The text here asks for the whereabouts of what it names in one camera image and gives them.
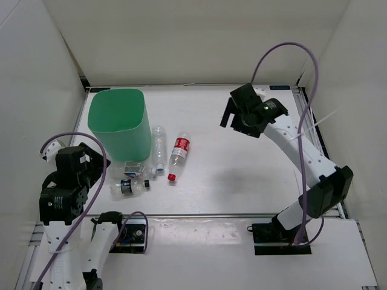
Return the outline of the red label plastic bottle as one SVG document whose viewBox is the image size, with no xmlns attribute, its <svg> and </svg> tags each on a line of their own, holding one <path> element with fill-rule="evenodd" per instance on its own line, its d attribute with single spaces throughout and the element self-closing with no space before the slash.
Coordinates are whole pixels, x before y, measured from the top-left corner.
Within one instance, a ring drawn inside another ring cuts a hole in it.
<svg viewBox="0 0 387 290">
<path fill-rule="evenodd" d="M 175 182 L 181 176 L 189 151 L 191 135 L 187 132 L 180 132 L 175 140 L 171 156 L 169 158 L 168 176 L 169 182 Z"/>
</svg>

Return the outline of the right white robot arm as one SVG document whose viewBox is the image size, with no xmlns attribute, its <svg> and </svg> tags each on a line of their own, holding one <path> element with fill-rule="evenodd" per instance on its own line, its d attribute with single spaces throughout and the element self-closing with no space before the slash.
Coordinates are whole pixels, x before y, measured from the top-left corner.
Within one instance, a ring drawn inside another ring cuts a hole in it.
<svg viewBox="0 0 387 290">
<path fill-rule="evenodd" d="M 270 240 L 294 245 L 302 242 L 308 221 L 318 219 L 348 195 L 354 173 L 326 158 L 301 134 L 287 108 L 277 99 L 262 100 L 252 84 L 230 93 L 220 125 L 245 135 L 271 139 L 302 175 L 302 194 L 298 200 L 272 218 L 266 235 Z"/>
</svg>

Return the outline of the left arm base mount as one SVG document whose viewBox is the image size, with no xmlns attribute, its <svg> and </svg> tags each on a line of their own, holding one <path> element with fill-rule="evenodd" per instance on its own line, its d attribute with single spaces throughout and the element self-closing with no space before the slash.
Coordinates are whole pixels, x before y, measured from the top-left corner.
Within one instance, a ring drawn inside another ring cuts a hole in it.
<svg viewBox="0 0 387 290">
<path fill-rule="evenodd" d="M 125 218 L 118 238 L 109 252 L 117 254 L 145 254 L 148 249 L 149 221 L 145 214 L 137 211 Z"/>
</svg>

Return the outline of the clear bottle white cap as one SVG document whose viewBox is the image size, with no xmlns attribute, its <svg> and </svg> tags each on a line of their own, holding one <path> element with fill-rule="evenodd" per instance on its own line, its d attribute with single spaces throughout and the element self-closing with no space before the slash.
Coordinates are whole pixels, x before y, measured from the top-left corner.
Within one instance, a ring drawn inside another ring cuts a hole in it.
<svg viewBox="0 0 387 290">
<path fill-rule="evenodd" d="M 167 161 L 166 131 L 162 126 L 155 126 L 152 129 L 152 169 L 153 175 L 164 173 Z"/>
</svg>

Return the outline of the white blue label bottle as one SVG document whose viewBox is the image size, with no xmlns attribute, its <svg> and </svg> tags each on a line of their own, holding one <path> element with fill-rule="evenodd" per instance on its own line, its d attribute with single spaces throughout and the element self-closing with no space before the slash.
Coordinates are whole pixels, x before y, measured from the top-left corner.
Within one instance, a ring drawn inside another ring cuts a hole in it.
<svg viewBox="0 0 387 290">
<path fill-rule="evenodd" d="M 155 179 L 158 175 L 147 161 L 113 161 L 108 172 L 115 179 Z"/>
</svg>

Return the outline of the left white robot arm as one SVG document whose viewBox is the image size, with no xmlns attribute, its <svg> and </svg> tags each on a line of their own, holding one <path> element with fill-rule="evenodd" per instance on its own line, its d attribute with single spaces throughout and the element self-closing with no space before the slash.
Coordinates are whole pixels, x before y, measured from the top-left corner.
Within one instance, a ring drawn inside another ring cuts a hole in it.
<svg viewBox="0 0 387 290">
<path fill-rule="evenodd" d="M 81 246 L 81 224 L 85 217 L 90 188 L 110 162 L 84 143 L 59 149 L 56 171 L 42 184 L 39 198 L 40 220 L 47 237 L 51 258 L 40 278 L 49 275 L 50 289 L 102 289 L 101 272 L 113 242 L 126 237 L 123 215 L 102 213 L 91 220 L 93 232 Z"/>
</svg>

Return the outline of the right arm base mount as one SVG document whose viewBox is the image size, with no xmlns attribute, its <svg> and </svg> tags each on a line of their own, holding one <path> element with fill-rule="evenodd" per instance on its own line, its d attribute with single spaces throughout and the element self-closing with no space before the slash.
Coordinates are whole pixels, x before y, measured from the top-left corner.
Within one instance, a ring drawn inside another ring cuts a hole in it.
<svg viewBox="0 0 387 290">
<path fill-rule="evenodd" d="M 256 256 L 294 256 L 310 255 L 311 246 L 308 245 L 308 235 L 304 233 L 302 242 L 296 246 L 294 238 L 299 227 L 286 233 L 278 231 L 270 223 L 251 224 L 247 231 L 253 235 L 254 250 Z"/>
</svg>

